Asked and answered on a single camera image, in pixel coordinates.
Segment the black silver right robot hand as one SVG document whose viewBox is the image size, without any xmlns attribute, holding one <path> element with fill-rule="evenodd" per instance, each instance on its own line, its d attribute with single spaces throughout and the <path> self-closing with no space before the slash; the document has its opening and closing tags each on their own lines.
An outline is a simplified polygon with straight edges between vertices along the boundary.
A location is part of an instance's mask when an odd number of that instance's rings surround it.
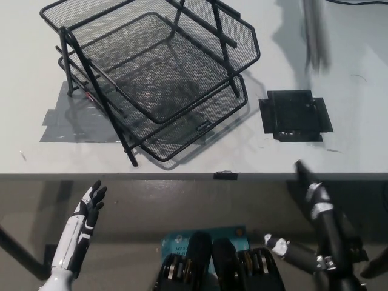
<svg viewBox="0 0 388 291">
<path fill-rule="evenodd" d="M 310 274 L 321 270 L 352 273 L 353 263 L 367 260 L 361 241 L 351 240 L 346 235 L 333 200 L 315 174 L 300 160 L 295 163 L 295 170 L 296 183 L 292 196 L 315 231 L 318 250 L 310 250 L 269 233 L 264 235 L 266 247 Z"/>
</svg>

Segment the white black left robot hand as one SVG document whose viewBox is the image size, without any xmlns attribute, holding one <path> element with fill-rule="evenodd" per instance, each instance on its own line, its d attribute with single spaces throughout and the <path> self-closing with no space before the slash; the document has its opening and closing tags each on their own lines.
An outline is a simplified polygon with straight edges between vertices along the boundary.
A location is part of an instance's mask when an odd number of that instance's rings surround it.
<svg viewBox="0 0 388 291">
<path fill-rule="evenodd" d="M 69 217 L 60 237 L 52 261 L 52 268 L 64 269 L 78 276 L 88 251 L 98 220 L 99 211 L 104 206 L 107 191 L 98 180 L 88 188 Z"/>
</svg>

